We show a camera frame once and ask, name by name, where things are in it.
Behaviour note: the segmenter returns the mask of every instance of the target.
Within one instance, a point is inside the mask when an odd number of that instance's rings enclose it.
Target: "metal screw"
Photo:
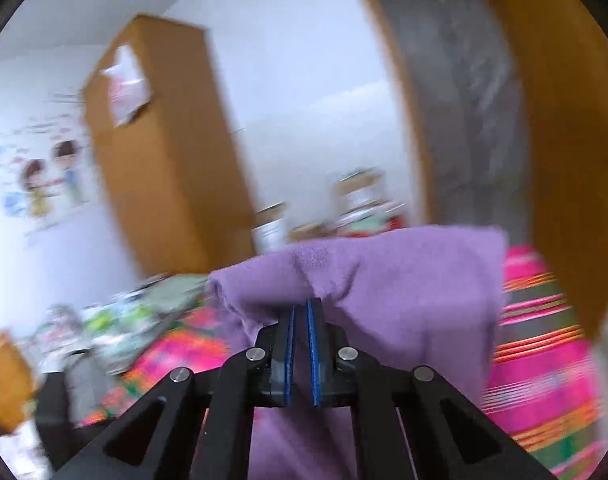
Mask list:
[[[415,379],[421,381],[422,383],[430,383],[435,377],[435,372],[433,372],[433,369],[428,368],[427,366],[415,368],[413,374],[415,375]]]
[[[352,346],[344,346],[344,348],[340,348],[337,355],[342,361],[353,361],[357,359],[357,351]]]
[[[191,371],[183,366],[175,368],[175,370],[171,370],[171,373],[169,373],[169,376],[174,383],[181,383],[182,381],[187,380],[190,375]]]
[[[259,348],[257,346],[253,348],[249,348],[246,351],[246,359],[249,361],[261,361],[266,357],[266,352],[263,348]]]

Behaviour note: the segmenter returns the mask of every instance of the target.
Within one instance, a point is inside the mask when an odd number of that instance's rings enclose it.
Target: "plastic bag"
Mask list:
[[[161,321],[158,310],[143,301],[142,291],[121,294],[114,303],[82,310],[84,329],[109,375],[122,373],[155,337]]]
[[[150,101],[150,87],[140,60],[128,44],[117,47],[115,64],[102,73],[111,79],[109,98],[115,126],[128,124]]]
[[[67,305],[51,306],[34,339],[42,355],[79,345],[82,325],[78,315]]]

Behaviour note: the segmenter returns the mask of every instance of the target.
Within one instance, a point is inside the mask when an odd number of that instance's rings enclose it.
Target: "white wall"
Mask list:
[[[165,15],[210,30],[257,208],[286,201],[293,224],[330,219],[333,179],[359,162],[423,220],[399,93],[361,0],[179,0]]]
[[[103,46],[34,51],[0,62],[0,132],[40,114],[52,91],[79,89]],[[24,236],[0,203],[0,328],[31,332],[48,306],[81,307],[135,285],[140,272],[106,205]]]
[[[179,0],[165,15],[210,28],[234,130],[386,78],[359,0]]]

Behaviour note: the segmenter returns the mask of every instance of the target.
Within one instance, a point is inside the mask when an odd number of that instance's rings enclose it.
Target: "purple towel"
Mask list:
[[[280,308],[319,297],[351,345],[396,368],[433,366],[477,403],[503,308],[504,251],[493,228],[402,229],[294,244],[213,272],[209,287],[235,352]],[[292,403],[257,410],[249,478],[356,478],[350,411],[312,406],[300,319]]]

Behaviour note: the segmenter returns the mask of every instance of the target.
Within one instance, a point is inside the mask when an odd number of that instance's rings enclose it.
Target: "wooden door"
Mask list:
[[[579,0],[490,0],[532,135],[533,228],[589,336],[608,310],[608,40]]]

